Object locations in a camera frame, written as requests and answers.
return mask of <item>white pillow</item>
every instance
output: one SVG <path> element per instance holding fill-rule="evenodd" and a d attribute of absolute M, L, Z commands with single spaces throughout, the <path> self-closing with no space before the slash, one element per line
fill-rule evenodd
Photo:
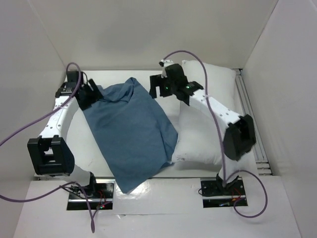
<path fill-rule="evenodd" d="M 208 76 L 208 93 L 234 111 L 234 86 L 236 72 L 204 64 Z M 196 81 L 205 88 L 205 76 L 198 61 L 182 63 L 188 81 Z M 221 150 L 215 123 L 195 108 L 180 103 L 179 132 L 172 162 L 195 161 L 221 165 Z"/>

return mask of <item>white robotic arm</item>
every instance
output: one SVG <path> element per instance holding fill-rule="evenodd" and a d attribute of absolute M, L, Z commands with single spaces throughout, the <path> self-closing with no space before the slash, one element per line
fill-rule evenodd
<path fill-rule="evenodd" d="M 242 155 L 249 152 L 256 143 L 253 119 L 249 115 L 241 116 L 231 111 L 210 95 L 206 95 L 202 85 L 197 82 L 188 82 L 184 71 L 179 64 L 166 59 L 159 63 L 163 67 L 162 74 L 150 77 L 152 98 L 157 97 L 156 87 L 159 87 L 160 96 L 168 97 L 175 95 L 177 99 L 183 101 L 190 107 L 194 107 L 210 117 L 211 112 L 207 105 L 207 97 L 210 106 L 219 124 L 220 131 L 224 134 L 222 141 L 227 174 L 232 174 L 238 169 L 238 161 Z M 223 168 L 219 172 L 219 177 L 223 180 Z"/>
<path fill-rule="evenodd" d="M 67 82 L 63 83 L 55 94 L 55 109 L 64 104 L 75 90 L 77 82 L 78 72 L 67 72 Z M 91 194 L 95 192 L 96 178 L 93 173 L 75 164 L 74 156 L 65 142 L 76 111 L 79 108 L 84 110 L 102 98 L 93 80 L 88 82 L 81 82 L 75 97 L 50 117 L 40 135 L 29 139 L 27 147 L 36 174 L 78 182 L 84 186 L 87 194 Z"/>

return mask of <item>white table surface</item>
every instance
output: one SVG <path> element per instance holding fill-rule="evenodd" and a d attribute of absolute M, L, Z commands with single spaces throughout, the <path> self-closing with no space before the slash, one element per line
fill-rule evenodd
<path fill-rule="evenodd" d="M 131 194 L 115 186 L 113 210 L 98 212 L 91 233 L 88 211 L 66 211 L 68 194 L 59 190 L 25 203 L 14 238 L 300 238 L 280 177 L 261 177 L 268 193 L 267 210 L 246 219 L 232 207 L 203 208 L 198 178 L 149 179 Z M 264 193 L 254 178 L 244 178 L 253 215 L 264 206 Z M 42 195 L 62 181 L 33 181 L 26 198 Z"/>
<path fill-rule="evenodd" d="M 147 90 L 150 89 L 150 75 L 160 74 L 161 71 L 151 70 L 104 70 L 85 71 L 97 85 L 104 88 L 116 83 L 123 83 L 130 77 L 135 77 Z M 178 130 L 179 101 L 176 97 L 159 97 L 156 99 Z M 242 113 L 239 96 L 235 97 L 236 111 Z M 69 128 L 67 145 L 75 156 L 76 165 L 87 171 L 92 171 L 96 177 L 113 178 L 104 157 L 90 131 L 83 112 L 79 109 Z M 243 168 L 258 174 L 253 151 L 241 159 Z M 220 167 L 200 163 L 180 162 L 161 170 L 156 178 L 201 178 L 215 177 Z"/>

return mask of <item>blue cloth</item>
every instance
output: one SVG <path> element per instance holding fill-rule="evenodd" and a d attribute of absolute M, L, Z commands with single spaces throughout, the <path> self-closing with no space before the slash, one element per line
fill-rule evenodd
<path fill-rule="evenodd" d="M 135 78 L 99 89 L 104 99 L 84 115 L 118 186 L 127 193 L 170 165 L 177 132 Z"/>

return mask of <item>metal frame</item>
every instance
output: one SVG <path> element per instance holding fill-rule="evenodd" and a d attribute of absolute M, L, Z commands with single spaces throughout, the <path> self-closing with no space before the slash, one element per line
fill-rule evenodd
<path fill-rule="evenodd" d="M 257 126 L 256 119 L 254 117 L 251 103 L 249 100 L 249 96 L 247 93 L 246 86 L 244 84 L 241 71 L 239 69 L 234 69 L 236 71 L 236 86 L 238 89 L 239 93 L 239 98 L 240 102 L 242 105 L 242 110 L 244 114 L 249 114 L 252 116 L 253 121 L 254 121 L 254 127 L 255 127 L 255 132 L 256 132 L 256 138 L 257 138 L 257 143 L 254 145 L 253 151 L 254 151 L 254 156 L 256 159 L 258 171 L 260 176 L 265 176 L 265 175 L 272 175 L 272 171 L 270 169 L 270 165 L 265 153 L 265 149 L 263 146 L 263 142 L 260 137 L 259 129 Z"/>

